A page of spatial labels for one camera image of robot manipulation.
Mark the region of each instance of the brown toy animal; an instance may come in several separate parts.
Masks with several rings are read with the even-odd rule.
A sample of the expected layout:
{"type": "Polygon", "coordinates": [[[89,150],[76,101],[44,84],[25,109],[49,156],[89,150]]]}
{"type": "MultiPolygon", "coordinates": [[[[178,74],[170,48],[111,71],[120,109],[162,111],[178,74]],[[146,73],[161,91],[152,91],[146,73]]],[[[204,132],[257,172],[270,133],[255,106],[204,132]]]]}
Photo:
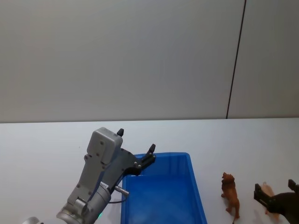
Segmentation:
{"type": "MultiPolygon", "coordinates": [[[[266,193],[268,196],[272,197],[272,196],[275,195],[274,192],[273,192],[273,190],[272,190],[272,188],[266,182],[263,183],[263,185],[261,186],[261,188],[262,188],[262,191],[264,193],[266,193]]],[[[278,221],[279,220],[279,214],[277,214],[277,213],[272,213],[272,214],[273,214],[273,217],[276,219],[276,221],[278,221]]]]}
{"type": "Polygon", "coordinates": [[[239,208],[240,203],[237,196],[237,191],[235,189],[235,178],[231,174],[223,173],[222,176],[222,190],[223,194],[221,194],[221,197],[228,199],[228,208],[226,208],[226,211],[231,213],[232,208],[235,208],[235,217],[233,220],[233,224],[235,223],[235,220],[240,218],[239,216],[239,208]]]}

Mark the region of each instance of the cable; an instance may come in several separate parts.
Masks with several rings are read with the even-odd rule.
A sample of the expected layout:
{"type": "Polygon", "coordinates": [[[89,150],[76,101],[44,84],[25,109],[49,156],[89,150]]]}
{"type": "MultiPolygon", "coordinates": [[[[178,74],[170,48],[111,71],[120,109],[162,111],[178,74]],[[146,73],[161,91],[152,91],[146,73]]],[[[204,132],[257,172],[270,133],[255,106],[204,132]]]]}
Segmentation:
{"type": "Polygon", "coordinates": [[[123,199],[121,201],[116,201],[116,202],[109,202],[108,204],[118,204],[118,203],[125,202],[128,197],[126,195],[124,195],[124,196],[125,196],[125,199],[123,199]]]}

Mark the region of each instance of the blue container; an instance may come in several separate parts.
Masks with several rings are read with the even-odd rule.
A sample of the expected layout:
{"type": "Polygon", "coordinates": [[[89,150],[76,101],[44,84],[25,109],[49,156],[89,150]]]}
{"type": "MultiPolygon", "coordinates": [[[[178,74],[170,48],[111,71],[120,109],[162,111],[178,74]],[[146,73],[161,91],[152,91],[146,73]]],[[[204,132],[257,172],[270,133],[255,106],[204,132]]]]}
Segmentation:
{"type": "Polygon", "coordinates": [[[140,176],[122,181],[130,195],[121,206],[121,224],[207,224],[189,154],[155,155],[140,176]]]}

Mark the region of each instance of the gray wall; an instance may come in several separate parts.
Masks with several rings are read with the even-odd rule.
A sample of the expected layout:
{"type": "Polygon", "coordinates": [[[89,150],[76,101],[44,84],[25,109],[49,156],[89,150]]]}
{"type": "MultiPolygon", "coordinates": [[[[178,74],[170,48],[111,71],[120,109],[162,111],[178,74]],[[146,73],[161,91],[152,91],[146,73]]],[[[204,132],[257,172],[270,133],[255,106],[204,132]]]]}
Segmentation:
{"type": "Polygon", "coordinates": [[[1,0],[0,122],[224,118],[239,0],[1,0]]]}
{"type": "Polygon", "coordinates": [[[248,0],[229,118],[299,116],[299,1],[248,0]]]}
{"type": "MultiPolygon", "coordinates": [[[[225,118],[243,0],[1,0],[0,122],[225,118]]],[[[247,0],[229,118],[299,116],[297,0],[247,0]]]]}

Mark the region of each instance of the white table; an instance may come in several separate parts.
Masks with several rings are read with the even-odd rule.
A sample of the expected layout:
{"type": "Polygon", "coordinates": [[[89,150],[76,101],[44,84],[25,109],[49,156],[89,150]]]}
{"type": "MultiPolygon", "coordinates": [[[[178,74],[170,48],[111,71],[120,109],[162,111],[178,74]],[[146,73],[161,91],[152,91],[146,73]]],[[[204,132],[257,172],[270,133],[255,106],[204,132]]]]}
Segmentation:
{"type": "MultiPolygon", "coordinates": [[[[79,179],[92,132],[102,126],[124,128],[123,147],[134,154],[152,143],[157,153],[188,152],[209,224],[233,219],[220,197],[224,171],[235,176],[237,224],[272,223],[253,199],[255,183],[266,181],[280,193],[290,191],[289,178],[299,182],[299,119],[0,124],[1,223],[54,217],[79,179]]],[[[119,224],[120,208],[108,205],[97,223],[119,224]]]]}

